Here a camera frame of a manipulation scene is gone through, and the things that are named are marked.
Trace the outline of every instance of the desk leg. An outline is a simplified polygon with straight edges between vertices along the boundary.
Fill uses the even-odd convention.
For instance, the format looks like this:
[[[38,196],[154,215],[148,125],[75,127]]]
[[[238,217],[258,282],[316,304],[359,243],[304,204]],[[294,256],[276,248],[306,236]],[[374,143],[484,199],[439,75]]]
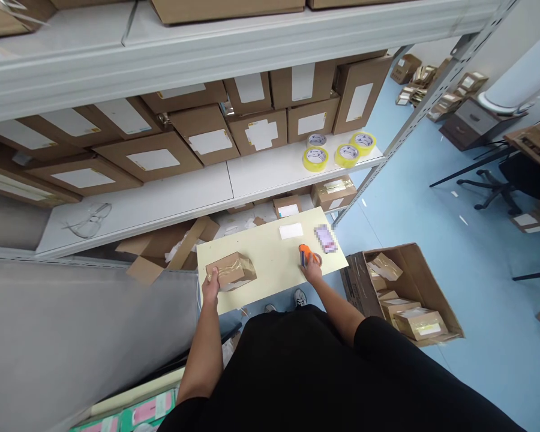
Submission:
[[[482,159],[480,162],[476,162],[475,164],[472,164],[464,169],[461,169],[458,172],[455,172],[452,175],[449,175],[448,177],[443,178],[442,180],[437,181],[436,183],[432,183],[430,187],[434,187],[436,185],[439,185],[440,183],[444,183],[445,181],[451,180],[454,177],[458,177],[462,174],[467,173],[468,171],[472,171],[473,169],[479,168],[482,165],[486,165],[487,163],[490,163],[492,161],[495,161],[496,159],[500,159],[501,157],[507,156],[513,152],[515,152],[516,149],[512,146],[506,147],[504,150],[500,150],[499,152],[494,153],[493,155],[490,155],[484,159]]]

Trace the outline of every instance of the open cardboard box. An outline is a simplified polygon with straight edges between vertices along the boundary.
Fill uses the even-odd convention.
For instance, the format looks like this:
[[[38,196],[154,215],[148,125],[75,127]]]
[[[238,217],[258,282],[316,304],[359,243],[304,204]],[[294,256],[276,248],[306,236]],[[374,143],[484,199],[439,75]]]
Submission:
[[[422,341],[411,340],[414,345],[424,347],[464,337],[464,331],[454,311],[452,311],[442,290],[436,283],[428,263],[416,243],[357,252],[347,256],[346,259],[350,263],[350,267],[344,268],[340,272],[344,290],[350,303],[362,312],[365,317],[379,316],[384,318],[366,264],[366,256],[373,252],[384,252],[403,271],[398,280],[385,281],[388,289],[396,291],[396,294],[401,298],[419,301],[423,307],[438,311],[448,328],[447,334]]]

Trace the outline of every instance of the light yellow table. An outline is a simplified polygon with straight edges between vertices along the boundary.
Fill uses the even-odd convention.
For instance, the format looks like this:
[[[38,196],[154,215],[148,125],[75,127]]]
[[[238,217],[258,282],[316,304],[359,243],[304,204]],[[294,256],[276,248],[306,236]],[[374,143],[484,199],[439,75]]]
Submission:
[[[295,223],[302,224],[304,235],[282,240],[279,227]],[[234,291],[218,294],[218,314],[239,309],[244,305],[306,282],[299,268],[298,246],[300,244],[308,245],[312,252],[322,256],[322,274],[346,267],[348,262],[331,228],[330,232],[336,240],[338,250],[329,254],[323,252],[314,234],[314,228],[321,224],[330,227],[322,208],[318,207],[198,245],[200,283],[206,278],[207,264],[234,252],[240,252],[250,258],[256,269],[256,280]]]

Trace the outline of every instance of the hand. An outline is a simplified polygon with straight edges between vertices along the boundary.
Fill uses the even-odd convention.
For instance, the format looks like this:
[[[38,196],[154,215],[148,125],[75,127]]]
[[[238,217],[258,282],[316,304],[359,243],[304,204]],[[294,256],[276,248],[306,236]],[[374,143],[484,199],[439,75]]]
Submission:
[[[218,282],[218,267],[212,269],[212,278],[210,282],[208,281],[208,276],[204,279],[202,284],[202,298],[204,299],[204,304],[214,303],[218,304],[218,291],[220,291],[220,282]]]

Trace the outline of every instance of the drawer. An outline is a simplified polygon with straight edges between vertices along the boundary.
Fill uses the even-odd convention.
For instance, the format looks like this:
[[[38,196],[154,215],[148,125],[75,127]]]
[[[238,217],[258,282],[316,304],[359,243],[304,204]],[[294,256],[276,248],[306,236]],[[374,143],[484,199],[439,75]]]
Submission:
[[[464,102],[455,112],[455,115],[460,117],[479,135],[485,135],[498,124],[496,118],[492,117],[472,101]]]

